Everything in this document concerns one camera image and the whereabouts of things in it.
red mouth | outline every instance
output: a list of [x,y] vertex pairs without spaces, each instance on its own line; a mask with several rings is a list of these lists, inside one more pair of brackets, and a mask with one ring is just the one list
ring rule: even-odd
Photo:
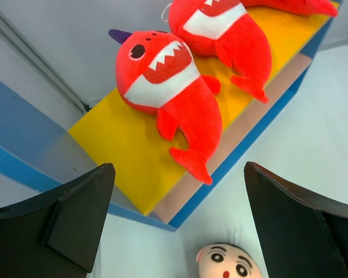
[[143,76],[147,81],[152,84],[160,84],[168,80],[170,77],[180,73],[191,63],[192,57],[187,48],[179,42],[176,43],[176,48],[173,48],[171,43],[162,50],[162,52],[166,53],[169,49],[169,52],[171,51],[171,53],[174,53],[174,56],[171,56],[170,54],[165,55],[164,63],[158,61],[155,64],[155,69],[149,67],[145,73],[143,73]]
[[208,5],[207,3],[204,3],[200,7],[200,12],[207,16],[218,16],[229,9],[235,7],[240,3],[240,0],[212,0],[212,3]]

metal track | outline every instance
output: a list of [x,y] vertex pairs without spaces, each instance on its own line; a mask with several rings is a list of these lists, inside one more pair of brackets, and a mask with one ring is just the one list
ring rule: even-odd
[[85,114],[90,106],[68,85],[50,64],[0,12],[0,38],[29,64],[72,106]]

yellow surface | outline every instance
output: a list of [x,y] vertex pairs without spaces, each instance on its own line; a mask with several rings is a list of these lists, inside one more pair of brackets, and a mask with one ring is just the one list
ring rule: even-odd
[[[271,44],[271,79],[328,20],[326,16],[302,17],[262,7],[248,12]],[[232,69],[217,58],[195,57],[195,61],[202,74],[216,76],[222,83],[217,101],[226,129],[252,98],[229,81]],[[185,173],[168,153],[173,146],[187,148],[182,133],[178,132],[172,142],[165,141],[155,128],[155,117],[128,107],[116,89],[76,123],[70,134],[97,164],[113,163],[116,185],[145,215]]]

plush toy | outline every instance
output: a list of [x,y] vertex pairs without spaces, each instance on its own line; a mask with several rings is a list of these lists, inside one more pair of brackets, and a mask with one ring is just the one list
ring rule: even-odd
[[254,260],[241,248],[225,243],[208,245],[196,257],[200,278],[261,278]]
[[173,34],[110,30],[121,47],[116,60],[117,89],[132,108],[157,115],[157,130],[171,141],[180,129],[188,150],[169,153],[196,179],[211,184],[206,163],[222,135],[222,118],[213,94],[220,82],[201,76],[185,42]]
[[336,16],[329,0],[174,0],[169,10],[171,31],[190,49],[218,56],[239,75],[231,81],[263,103],[264,86],[271,73],[271,50],[262,29],[245,6],[265,5],[296,14]]

doll eye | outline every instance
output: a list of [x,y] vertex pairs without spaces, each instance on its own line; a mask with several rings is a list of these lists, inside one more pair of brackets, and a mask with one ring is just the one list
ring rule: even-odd
[[143,58],[145,53],[146,53],[146,49],[144,48],[143,45],[136,45],[130,51],[130,57],[132,60],[138,61]]
[[241,264],[236,265],[236,271],[240,277],[246,277],[249,275],[248,270]]
[[211,255],[211,260],[214,262],[223,262],[224,261],[224,257],[223,255],[219,254],[219,253],[213,253]]

